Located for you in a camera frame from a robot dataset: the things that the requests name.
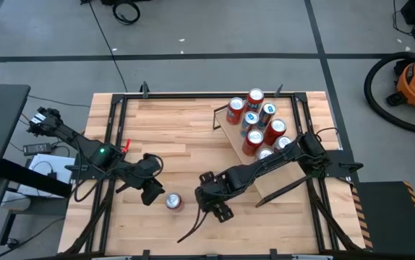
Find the vacuum hose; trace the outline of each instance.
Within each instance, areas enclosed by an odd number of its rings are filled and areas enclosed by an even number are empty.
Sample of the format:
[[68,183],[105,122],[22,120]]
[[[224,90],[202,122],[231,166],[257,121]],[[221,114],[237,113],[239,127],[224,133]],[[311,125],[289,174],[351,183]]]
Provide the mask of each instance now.
[[392,114],[388,113],[384,108],[382,108],[376,102],[375,98],[373,97],[373,93],[372,93],[372,82],[373,82],[373,78],[375,77],[376,73],[378,73],[378,71],[384,65],[386,65],[387,63],[389,63],[391,61],[398,60],[398,59],[404,59],[404,60],[407,60],[407,61],[413,63],[413,62],[415,62],[415,53],[410,53],[410,52],[394,53],[393,55],[378,61],[372,67],[372,69],[370,69],[370,71],[368,72],[367,78],[365,78],[365,83],[364,83],[365,98],[367,99],[367,102],[368,102],[368,105],[370,106],[370,108],[372,108],[372,110],[375,113],[377,113],[379,116],[384,118],[386,121],[388,121],[389,123],[392,123],[396,126],[399,126],[399,127],[403,128],[405,130],[415,132],[415,125],[414,124],[405,122],[405,121],[393,116]]

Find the red and white can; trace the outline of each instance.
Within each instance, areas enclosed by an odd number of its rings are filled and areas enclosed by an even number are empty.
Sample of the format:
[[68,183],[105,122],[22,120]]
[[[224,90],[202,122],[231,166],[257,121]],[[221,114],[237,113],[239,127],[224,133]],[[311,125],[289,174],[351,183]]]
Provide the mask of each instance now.
[[251,130],[243,142],[243,152],[247,156],[254,156],[257,149],[262,145],[264,136],[258,130]]
[[264,102],[264,92],[257,88],[250,90],[246,99],[246,112],[254,111],[257,113],[262,102]]
[[262,149],[259,150],[259,152],[257,152],[256,157],[257,157],[258,160],[262,160],[262,159],[266,158],[267,156],[269,156],[271,154],[273,154],[273,151],[271,149],[262,148]]
[[277,152],[278,150],[281,150],[285,148],[286,145],[292,143],[293,140],[287,136],[281,136],[276,139],[275,144],[273,144],[273,151]]
[[232,125],[239,123],[243,113],[244,102],[240,97],[230,99],[227,109],[227,122]]
[[166,207],[175,211],[180,211],[184,206],[184,202],[181,200],[180,194],[171,192],[166,196]]
[[286,123],[281,119],[274,119],[270,122],[264,132],[264,143],[272,145],[278,137],[286,132]]

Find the black bracket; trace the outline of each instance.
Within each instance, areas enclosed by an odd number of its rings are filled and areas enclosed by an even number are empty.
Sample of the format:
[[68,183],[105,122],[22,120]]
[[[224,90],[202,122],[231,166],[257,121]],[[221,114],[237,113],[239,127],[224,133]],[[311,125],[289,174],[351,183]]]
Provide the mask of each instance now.
[[353,173],[364,167],[364,164],[360,162],[340,162],[339,167],[347,169],[350,173]]
[[223,106],[221,106],[221,107],[219,107],[219,108],[216,108],[216,109],[214,109],[214,117],[213,117],[213,130],[216,130],[216,129],[219,129],[221,126],[216,126],[215,125],[215,114],[218,112],[218,111],[221,111],[221,110],[223,110],[223,109],[225,109],[225,108],[227,108],[228,107],[228,105],[223,105]]
[[307,93],[305,92],[295,92],[294,97],[303,103],[307,103]]
[[148,84],[146,81],[144,81],[142,85],[140,86],[140,92],[143,92],[144,99],[148,98],[148,93],[150,92],[150,88],[148,87]]
[[111,104],[115,105],[117,103],[120,103],[124,99],[124,94],[113,94],[113,97],[111,98]]
[[145,249],[142,254],[142,260],[148,260],[148,259],[150,259],[150,250]]
[[278,260],[278,252],[275,248],[270,249],[270,260]]

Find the blue and white can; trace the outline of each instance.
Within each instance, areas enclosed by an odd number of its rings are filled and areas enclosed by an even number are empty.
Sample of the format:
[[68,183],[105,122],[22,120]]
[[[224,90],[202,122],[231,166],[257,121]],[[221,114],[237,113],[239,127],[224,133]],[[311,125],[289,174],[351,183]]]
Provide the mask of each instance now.
[[259,113],[259,122],[257,122],[257,127],[260,129],[264,129],[272,117],[277,112],[277,107],[272,103],[266,103]]
[[246,137],[249,131],[257,124],[259,121],[259,115],[255,112],[246,112],[243,117],[243,123],[241,123],[240,133],[243,137]]

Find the black clamp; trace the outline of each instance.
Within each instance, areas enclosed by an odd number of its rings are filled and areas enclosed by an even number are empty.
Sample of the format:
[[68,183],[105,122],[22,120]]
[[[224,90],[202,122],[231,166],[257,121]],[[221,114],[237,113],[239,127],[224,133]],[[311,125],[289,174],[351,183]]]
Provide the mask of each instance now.
[[275,248],[270,249],[270,260],[278,260],[278,252]]
[[360,162],[340,162],[339,167],[347,169],[350,173],[353,173],[364,167],[364,164]]
[[148,93],[150,92],[150,88],[148,87],[148,84],[146,81],[144,81],[142,83],[142,85],[140,86],[140,92],[143,93],[143,98],[147,99],[148,98]]
[[149,260],[150,259],[150,250],[145,249],[143,250],[142,260]]

